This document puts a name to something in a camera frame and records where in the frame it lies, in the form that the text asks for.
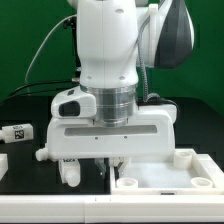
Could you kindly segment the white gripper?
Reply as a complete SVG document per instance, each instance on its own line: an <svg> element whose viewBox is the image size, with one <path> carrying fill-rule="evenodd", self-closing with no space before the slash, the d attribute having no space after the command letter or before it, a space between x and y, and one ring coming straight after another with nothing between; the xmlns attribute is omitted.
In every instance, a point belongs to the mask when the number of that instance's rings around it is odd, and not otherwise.
<svg viewBox="0 0 224 224"><path fill-rule="evenodd" d="M129 157L169 156L175 149L174 105L140 106L126 125L99 127L91 119L52 118L47 130L47 149L53 160L96 158L102 177L103 158L114 158L120 176L130 164Z"/></svg>

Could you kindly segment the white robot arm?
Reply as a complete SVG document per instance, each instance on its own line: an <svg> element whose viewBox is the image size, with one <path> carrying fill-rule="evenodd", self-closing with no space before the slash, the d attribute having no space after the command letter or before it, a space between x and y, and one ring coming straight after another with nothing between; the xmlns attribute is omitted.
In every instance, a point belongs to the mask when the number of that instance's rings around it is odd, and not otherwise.
<svg viewBox="0 0 224 224"><path fill-rule="evenodd" d="M177 109L147 89L147 68L173 69L191 54L185 0L76 0L79 86L52 101L46 154L63 177L80 160L122 168L132 157L171 157Z"/></svg>

